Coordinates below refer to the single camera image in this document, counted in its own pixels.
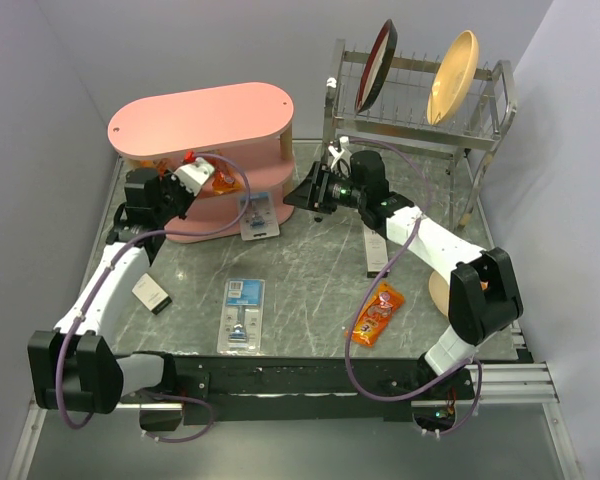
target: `marble tabletop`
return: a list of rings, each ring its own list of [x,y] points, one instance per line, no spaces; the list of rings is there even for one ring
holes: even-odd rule
[[[317,143],[294,143],[296,177],[304,178],[318,152]],[[399,157],[381,153],[391,188],[422,205],[422,181]],[[448,164],[428,157],[415,160],[434,192],[429,216],[446,225]],[[463,205],[471,184],[466,162],[457,172],[457,205]],[[91,271],[101,256],[113,212],[124,201],[125,173],[123,166]],[[194,244],[166,241],[149,273],[169,293],[173,304],[153,315],[134,297],[116,325],[114,350],[216,354],[225,282],[229,278],[256,278],[266,282],[262,355],[341,357],[344,326],[371,282],[366,277],[362,223],[356,212],[343,208],[320,223],[314,217],[312,212],[296,209],[280,226],[279,237],[260,241],[243,242],[239,235]],[[489,247],[488,232],[478,212],[461,236]],[[389,254],[397,249],[390,244]],[[448,320],[429,296],[430,274],[430,267],[415,255],[403,255],[387,281],[405,296],[405,304],[373,348],[355,345],[353,355],[417,358],[437,341]],[[516,359],[509,329],[485,343],[479,357]]]

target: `wall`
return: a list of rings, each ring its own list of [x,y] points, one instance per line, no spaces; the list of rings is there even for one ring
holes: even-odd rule
[[[297,138],[318,138],[336,38],[370,49],[392,18],[398,50],[435,59],[470,28],[481,42],[481,62],[517,63],[551,0],[38,3],[107,120],[137,98],[259,80],[294,99]]]
[[[514,260],[525,337],[600,479],[600,0],[554,0],[515,78],[519,114],[483,201]]]
[[[27,341],[76,297],[113,159],[36,4],[0,0],[0,478],[32,389]]]

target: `orange package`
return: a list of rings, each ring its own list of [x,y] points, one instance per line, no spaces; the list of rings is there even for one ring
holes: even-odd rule
[[[219,151],[213,151],[210,153],[222,155],[222,153]],[[194,162],[194,157],[195,154],[193,152],[188,152],[184,157],[184,163],[186,164]],[[206,160],[213,165],[213,168],[215,169],[213,174],[213,183],[211,184],[213,193],[216,195],[222,195],[225,193],[239,192],[242,190],[242,184],[233,174],[232,169],[229,168],[229,165],[220,160],[216,160],[215,158],[207,158]]]
[[[389,325],[391,316],[404,303],[404,297],[387,282],[378,285],[358,317],[353,329],[354,342],[373,347],[382,331]]]

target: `silver rack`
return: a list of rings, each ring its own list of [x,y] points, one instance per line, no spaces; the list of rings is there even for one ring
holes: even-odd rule
[[[462,106],[453,118],[430,125],[427,103],[440,57],[435,60],[394,57],[380,97],[366,112],[355,113],[355,97],[368,53],[345,49],[338,39],[327,80],[322,134],[322,159],[336,133],[382,138],[406,153],[439,158],[449,162],[449,228],[464,228],[476,206],[484,174],[493,161],[517,109],[511,63],[501,60],[493,69],[485,64],[476,69],[474,80]],[[417,146],[405,144],[419,142]],[[483,152],[471,193],[458,222],[454,219],[455,170],[465,149]]]

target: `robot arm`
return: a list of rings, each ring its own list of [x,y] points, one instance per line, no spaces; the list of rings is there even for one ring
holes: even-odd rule
[[[504,250],[487,252],[462,240],[424,216],[412,201],[390,191],[379,153],[363,150],[349,156],[333,147],[330,151],[336,160],[331,165],[315,162],[284,201],[327,214],[338,206],[355,208],[365,225],[399,245],[406,243],[416,219],[422,218],[408,249],[450,286],[450,326],[421,359],[427,376],[441,375],[473,357],[482,343],[522,315],[513,266]],[[332,166],[347,160],[350,175],[344,178]]]
[[[153,168],[140,168],[127,174],[126,202],[115,214],[102,260],[93,277],[53,331],[35,332],[29,341],[29,363],[39,406],[57,408],[54,377],[60,346],[105,269],[112,271],[72,338],[70,356],[65,362],[63,390],[67,409],[109,413],[128,393],[159,384],[168,388],[175,381],[169,355],[135,353],[116,358],[108,346],[134,285],[149,270],[166,235],[137,243],[123,254],[115,267],[112,260],[137,235],[162,230],[172,218],[184,218],[213,172],[213,166],[199,158],[165,176]]]

